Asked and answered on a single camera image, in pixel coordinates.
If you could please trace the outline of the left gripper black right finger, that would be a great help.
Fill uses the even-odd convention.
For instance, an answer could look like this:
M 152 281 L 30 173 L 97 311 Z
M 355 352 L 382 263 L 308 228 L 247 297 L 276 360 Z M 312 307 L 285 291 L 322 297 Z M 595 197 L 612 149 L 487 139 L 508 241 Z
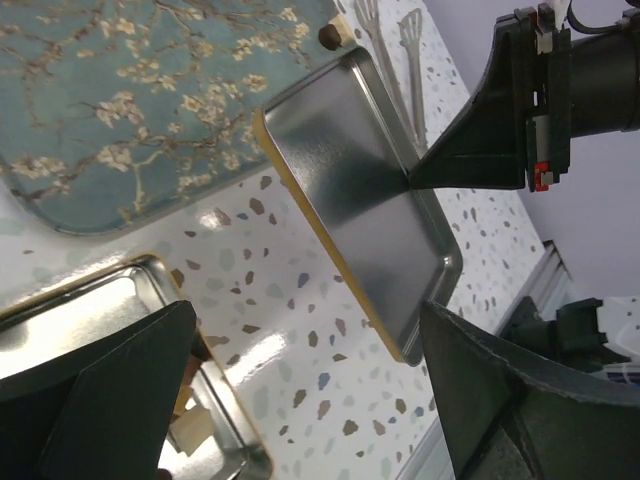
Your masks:
M 558 364 L 433 302 L 420 334 L 458 479 L 636 479 L 639 390 Z

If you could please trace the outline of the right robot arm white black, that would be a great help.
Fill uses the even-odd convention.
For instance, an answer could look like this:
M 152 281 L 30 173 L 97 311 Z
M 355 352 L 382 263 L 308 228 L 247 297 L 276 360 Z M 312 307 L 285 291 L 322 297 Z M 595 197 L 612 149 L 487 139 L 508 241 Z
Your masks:
M 568 172 L 572 139 L 638 128 L 638 2 L 605 27 L 541 3 L 497 19 L 478 86 L 409 184 L 546 191 Z

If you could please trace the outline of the white cube chocolate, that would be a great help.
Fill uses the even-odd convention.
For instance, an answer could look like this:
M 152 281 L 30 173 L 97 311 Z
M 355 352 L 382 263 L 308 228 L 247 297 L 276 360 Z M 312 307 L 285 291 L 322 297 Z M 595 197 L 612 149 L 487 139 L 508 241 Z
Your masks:
M 214 433 L 208 409 L 198 403 L 194 403 L 191 408 L 187 407 L 192 398 L 193 389 L 181 385 L 169 424 L 169 436 L 175 448 L 187 456 L 191 456 Z

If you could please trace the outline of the silver metal tin lid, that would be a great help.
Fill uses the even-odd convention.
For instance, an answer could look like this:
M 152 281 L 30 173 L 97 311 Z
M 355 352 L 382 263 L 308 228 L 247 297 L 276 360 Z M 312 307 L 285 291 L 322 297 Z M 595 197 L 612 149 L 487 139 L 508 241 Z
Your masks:
M 436 194 L 369 52 L 357 47 L 276 95 L 254 135 L 391 356 L 417 365 L 424 302 L 463 269 Z

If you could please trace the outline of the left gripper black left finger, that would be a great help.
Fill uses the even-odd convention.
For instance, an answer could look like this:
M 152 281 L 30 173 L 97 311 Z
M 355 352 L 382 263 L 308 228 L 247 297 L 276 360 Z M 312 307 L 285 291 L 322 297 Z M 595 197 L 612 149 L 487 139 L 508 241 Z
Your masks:
M 2 478 L 155 478 L 195 331 L 176 301 L 3 377 Z

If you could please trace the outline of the gold metal tin box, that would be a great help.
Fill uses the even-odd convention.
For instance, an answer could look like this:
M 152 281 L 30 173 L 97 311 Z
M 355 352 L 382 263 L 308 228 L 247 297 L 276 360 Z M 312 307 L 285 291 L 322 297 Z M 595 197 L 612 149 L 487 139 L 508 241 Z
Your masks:
M 1 314 L 5 479 L 268 479 L 196 312 L 142 255 Z

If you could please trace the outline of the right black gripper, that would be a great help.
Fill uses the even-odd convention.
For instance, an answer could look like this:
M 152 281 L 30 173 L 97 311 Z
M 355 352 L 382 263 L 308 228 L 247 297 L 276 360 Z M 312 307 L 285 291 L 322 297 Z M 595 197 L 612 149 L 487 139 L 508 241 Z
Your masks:
M 415 190 L 479 188 L 547 191 L 567 173 L 571 140 L 571 33 L 543 2 L 534 32 L 525 11 L 497 19 L 476 90 L 409 174 Z

